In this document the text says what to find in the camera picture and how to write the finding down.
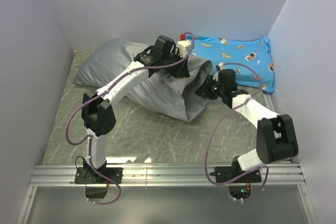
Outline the grey pillowcase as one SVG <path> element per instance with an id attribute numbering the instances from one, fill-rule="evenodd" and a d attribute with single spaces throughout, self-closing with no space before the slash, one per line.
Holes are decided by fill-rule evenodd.
<path id="1" fill-rule="evenodd" d="M 73 83 L 101 88 L 129 66 L 146 44 L 116 38 L 96 49 L 77 71 Z M 196 95 L 212 63 L 192 52 L 187 60 L 188 78 L 176 79 L 161 70 L 134 87 L 126 96 L 148 110 L 190 122 L 205 108 L 206 99 Z"/>

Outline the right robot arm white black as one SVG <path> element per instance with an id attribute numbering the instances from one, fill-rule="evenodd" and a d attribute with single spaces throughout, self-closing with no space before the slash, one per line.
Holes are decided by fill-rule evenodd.
<path id="1" fill-rule="evenodd" d="M 298 155 L 299 148 L 292 118 L 269 110 L 245 90 L 239 89 L 233 69 L 208 75 L 196 95 L 222 102 L 245 117 L 257 130 L 256 148 L 235 157 L 230 167 L 221 167 L 219 184 L 243 182 L 249 174 L 267 164 Z"/>

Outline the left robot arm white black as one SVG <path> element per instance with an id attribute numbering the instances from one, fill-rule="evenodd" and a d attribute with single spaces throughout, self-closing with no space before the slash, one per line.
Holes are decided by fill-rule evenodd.
<path id="1" fill-rule="evenodd" d="M 116 124 L 113 106 L 160 70 L 166 70 L 175 78 L 188 78 L 187 59 L 193 48 L 194 38 L 191 35 L 181 34 L 178 42 L 167 36 L 159 36 L 153 46 L 138 53 L 115 79 L 95 92 L 87 91 L 84 94 L 81 118 L 86 128 L 84 139 L 88 147 L 83 171 L 91 183 L 104 183 L 108 177 L 105 149 L 106 136 Z"/>

